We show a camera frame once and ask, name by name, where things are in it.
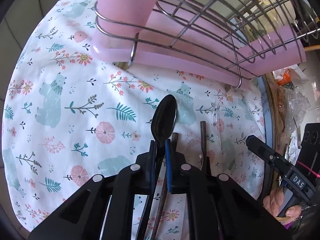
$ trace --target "red line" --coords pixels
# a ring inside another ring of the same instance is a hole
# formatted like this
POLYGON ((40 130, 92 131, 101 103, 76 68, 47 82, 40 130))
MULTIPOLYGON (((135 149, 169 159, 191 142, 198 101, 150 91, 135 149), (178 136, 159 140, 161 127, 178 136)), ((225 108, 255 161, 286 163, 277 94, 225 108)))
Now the red line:
POLYGON ((308 171, 310 171, 313 175, 315 175, 317 178, 320 178, 320 174, 316 173, 315 171, 313 171, 312 169, 310 169, 308 166, 306 166, 305 164, 297 161, 297 163, 299 163, 302 167, 305 167, 308 171))

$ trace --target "floral tablecloth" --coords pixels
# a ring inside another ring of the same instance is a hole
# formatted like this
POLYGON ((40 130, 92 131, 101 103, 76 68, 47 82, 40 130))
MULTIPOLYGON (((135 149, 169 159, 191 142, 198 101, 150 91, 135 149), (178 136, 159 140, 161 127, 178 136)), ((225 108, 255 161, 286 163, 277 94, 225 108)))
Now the floral tablecloth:
MULTIPOLYGON (((178 103, 177 150, 199 166, 200 121, 207 122, 213 175, 229 174, 253 197, 264 163, 245 139, 264 140, 257 81, 247 91, 172 69, 124 71, 92 57, 96 0, 61 0, 39 23, 17 62, 5 99, 2 155, 14 212, 29 231, 94 174, 117 174, 149 149, 159 101, 178 103)), ((157 182, 151 236, 164 171, 157 182)), ((146 196, 135 196, 134 237, 146 196)), ((169 195, 157 237, 188 238, 185 195, 169 195)))

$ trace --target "silver rivet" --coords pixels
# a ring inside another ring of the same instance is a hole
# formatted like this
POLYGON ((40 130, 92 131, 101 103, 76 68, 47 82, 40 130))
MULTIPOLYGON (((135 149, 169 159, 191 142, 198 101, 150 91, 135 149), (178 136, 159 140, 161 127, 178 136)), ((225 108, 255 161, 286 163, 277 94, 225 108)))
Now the silver rivet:
POLYGON ((132 165, 130 166, 130 169, 131 169, 132 171, 138 171, 138 170, 140 170, 140 165, 139 165, 139 164, 132 164, 132 165))
POLYGON ((184 171, 188 171, 191 169, 191 166, 190 166, 190 164, 185 163, 185 164, 181 165, 181 169, 183 169, 184 171))
POLYGON ((229 179, 229 176, 225 173, 222 173, 219 175, 219 179, 222 181, 227 181, 229 179))
POLYGON ((96 174, 96 175, 94 175, 94 176, 92 177, 92 180, 93 180, 94 182, 102 181, 102 179, 103 179, 103 177, 102 177, 102 175, 100 175, 100 174, 96 174))

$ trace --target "black spoon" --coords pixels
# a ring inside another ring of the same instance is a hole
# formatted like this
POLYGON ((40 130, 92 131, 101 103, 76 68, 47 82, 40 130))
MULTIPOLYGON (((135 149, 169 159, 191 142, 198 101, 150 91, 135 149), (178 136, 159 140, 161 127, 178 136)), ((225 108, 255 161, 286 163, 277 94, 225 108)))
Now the black spoon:
MULTIPOLYGON (((177 101, 173 95, 165 96, 153 115, 151 122, 151 133, 153 138, 157 143, 157 152, 156 152, 156 167, 154 173, 154 189, 156 188, 156 182, 158 181, 162 161, 164 158, 164 143, 165 140, 169 138, 169 136, 173 132, 174 122, 177 115, 177 101)), ((147 225, 149 222, 149 216, 151 212, 151 206, 154 196, 154 190, 151 195, 148 195, 146 203, 143 208, 141 220, 138 227, 138 232, 136 236, 136 240, 143 240, 147 225)))

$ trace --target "metal wire rack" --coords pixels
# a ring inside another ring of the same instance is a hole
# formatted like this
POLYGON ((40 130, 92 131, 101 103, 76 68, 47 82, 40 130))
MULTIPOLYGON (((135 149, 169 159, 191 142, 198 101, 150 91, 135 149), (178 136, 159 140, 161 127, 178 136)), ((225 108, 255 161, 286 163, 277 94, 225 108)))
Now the metal wire rack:
MULTIPOLYGON (((318 39, 320 31, 318 25, 319 19, 307 0, 158 0, 153 11, 166 15, 172 22, 182 26, 182 30, 176 35, 145 26, 108 19, 98 12, 96 5, 95 11, 97 14, 96 25, 102 33, 112 38, 133 41, 129 65, 134 61, 137 44, 146 43, 203 60, 206 63, 228 71, 239 77, 238 87, 241 86, 242 79, 249 80, 253 76, 259 76, 244 69, 241 63, 248 62, 253 64, 258 57, 265 59, 267 52, 272 52, 275 55, 277 48, 283 47, 287 50, 287 44, 292 42, 295 42, 296 46, 299 47, 298 40, 303 39, 305 42, 308 42, 310 36, 318 39), (166 11, 164 5, 174 6, 175 9, 173 11, 166 11), (177 15, 179 10, 191 13, 193 17, 191 19, 182 18, 177 15), (111 23, 138 27, 142 30, 164 35, 170 38, 171 42, 170 44, 163 44, 141 39, 139 38, 139 33, 137 33, 135 37, 115 35, 107 32, 100 26, 98 22, 99 18, 111 23), (203 26, 198 25, 198 19, 214 25, 215 28, 218 28, 221 32, 211 32, 203 26), (279 28, 285 25, 288 25, 292 32, 292 38, 290 39, 284 39, 278 31, 279 28), (227 47, 233 51, 234 60, 226 58, 211 48, 205 47, 200 42, 185 39, 183 35, 188 30, 193 30, 227 47), (276 34, 277 43, 274 42, 275 39, 271 39, 269 35, 271 32, 276 34), (256 40, 259 41, 261 49, 257 49, 252 45, 252 42, 256 40), (196 55, 190 52, 190 50, 180 49, 176 46, 177 42, 186 43, 197 49, 200 48, 212 53, 215 57, 226 60, 228 65, 221 65, 208 58, 196 55), (252 50, 250 56, 244 56, 239 51, 239 49, 244 46, 249 46, 252 50)), ((300 61, 302 62, 303 57, 300 49, 298 49, 298 51, 300 61)))

